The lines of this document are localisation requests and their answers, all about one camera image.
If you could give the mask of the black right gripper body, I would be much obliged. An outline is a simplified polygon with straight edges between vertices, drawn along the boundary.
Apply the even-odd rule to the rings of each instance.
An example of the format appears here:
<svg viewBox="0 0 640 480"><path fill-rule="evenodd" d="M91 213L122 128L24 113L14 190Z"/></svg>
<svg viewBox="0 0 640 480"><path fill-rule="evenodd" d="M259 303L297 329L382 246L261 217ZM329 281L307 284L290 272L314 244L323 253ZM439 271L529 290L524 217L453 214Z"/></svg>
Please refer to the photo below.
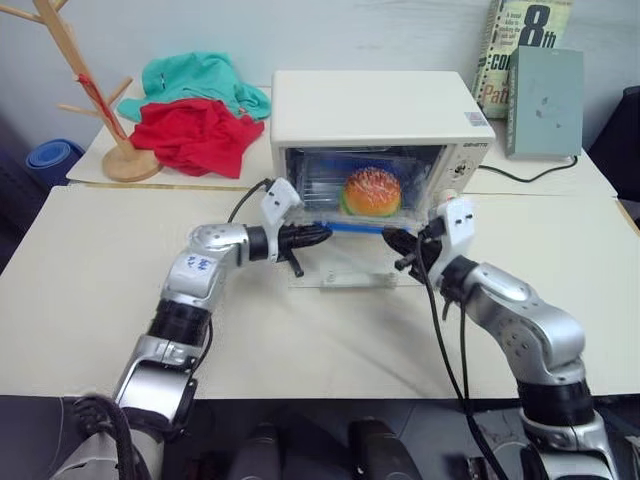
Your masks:
<svg viewBox="0 0 640 480"><path fill-rule="evenodd" d="M412 263L410 275L415 280L439 280L444 267L439 264L442 253L442 242L440 227L425 226L416 236L410 240L411 253L415 255Z"/></svg>

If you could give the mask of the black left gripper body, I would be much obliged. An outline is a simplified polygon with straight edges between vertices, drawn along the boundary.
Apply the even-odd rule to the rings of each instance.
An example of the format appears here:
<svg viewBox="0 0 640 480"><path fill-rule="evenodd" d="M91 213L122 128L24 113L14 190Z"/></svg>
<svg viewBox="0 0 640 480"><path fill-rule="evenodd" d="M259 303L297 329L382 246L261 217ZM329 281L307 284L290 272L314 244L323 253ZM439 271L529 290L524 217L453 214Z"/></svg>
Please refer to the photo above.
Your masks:
<svg viewBox="0 0 640 480"><path fill-rule="evenodd" d="M287 252L300 247L300 227L296 225L285 225L278 232L278 258L284 259Z"/></svg>

